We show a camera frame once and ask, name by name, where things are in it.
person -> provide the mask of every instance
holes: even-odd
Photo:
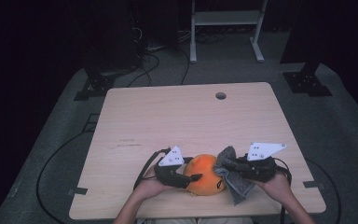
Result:
[[[138,212],[139,207],[142,203],[149,199],[158,196],[161,192],[169,189],[174,189],[174,187],[166,186],[161,184],[156,178],[152,178],[155,176],[154,166],[150,167],[144,176],[144,180],[138,185],[138,187],[132,192],[128,200],[124,203],[117,217],[113,221],[113,224],[133,224],[136,219],[136,214]],[[282,173],[277,173],[270,181],[263,183],[259,181],[249,180],[264,190],[267,195],[273,200],[277,201],[286,209],[289,215],[292,217],[293,221],[296,224],[314,224],[315,222],[308,214],[308,212],[304,209],[301,203],[296,198],[295,194],[290,189],[289,182],[287,178]],[[246,219],[242,217],[234,217],[234,221],[229,223],[253,223],[247,222]],[[195,219],[186,219],[181,220],[177,219],[176,223],[197,223]],[[219,222],[218,219],[214,219],[210,223],[223,223]]]

dark background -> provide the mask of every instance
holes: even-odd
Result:
[[[110,4],[117,16],[115,26],[134,22],[128,17],[128,11],[122,10],[128,2],[112,1],[113,5],[109,2],[105,3]],[[208,1],[198,1],[198,7],[207,5]],[[177,6],[178,29],[189,28],[190,1],[179,1]],[[215,9],[242,7],[258,5],[255,1],[245,5],[243,1],[231,0],[219,2]],[[65,85],[84,67],[86,56],[95,59],[93,64],[98,66],[132,66],[133,53],[127,56],[130,60],[121,61],[121,55],[129,52],[127,49],[131,52],[138,49],[130,44],[122,45],[124,49],[105,46],[99,37],[121,35],[107,34],[106,27],[93,26],[96,19],[92,19],[87,10],[82,14],[82,8],[74,7],[73,16],[65,1],[0,1],[0,204]],[[316,51],[321,61],[340,75],[358,102],[358,1],[328,4],[302,1],[301,6],[291,0],[269,1],[263,30],[287,30],[292,26],[294,30],[282,62],[302,63]],[[126,28],[115,27],[113,31],[120,29]],[[127,39],[117,41],[129,43]],[[106,48],[112,48],[114,53],[103,51]]]

round hole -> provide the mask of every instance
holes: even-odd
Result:
[[[226,94],[223,93],[223,92],[218,92],[216,94],[216,98],[219,99],[219,100],[224,100],[224,99],[226,99],[226,97],[227,97]]]

black speaker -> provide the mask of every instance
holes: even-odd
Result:
[[[154,38],[166,47],[177,49],[179,25],[176,0],[137,1],[136,8],[144,36],[142,44],[146,45],[145,42]]]
[[[130,1],[72,0],[69,4],[84,38],[81,57],[89,77],[125,74],[139,66]]]

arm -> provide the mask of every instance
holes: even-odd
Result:
[[[250,180],[264,190],[273,200],[280,203],[297,224],[314,224],[310,215],[298,201],[290,189],[289,182],[284,174],[277,173],[267,183]]]
[[[145,178],[147,179],[141,181],[139,186],[132,192],[113,221],[114,224],[132,224],[144,200],[156,197],[164,190],[173,189],[173,187],[161,184],[156,178],[148,178],[153,176],[155,176],[154,166],[146,171]]]

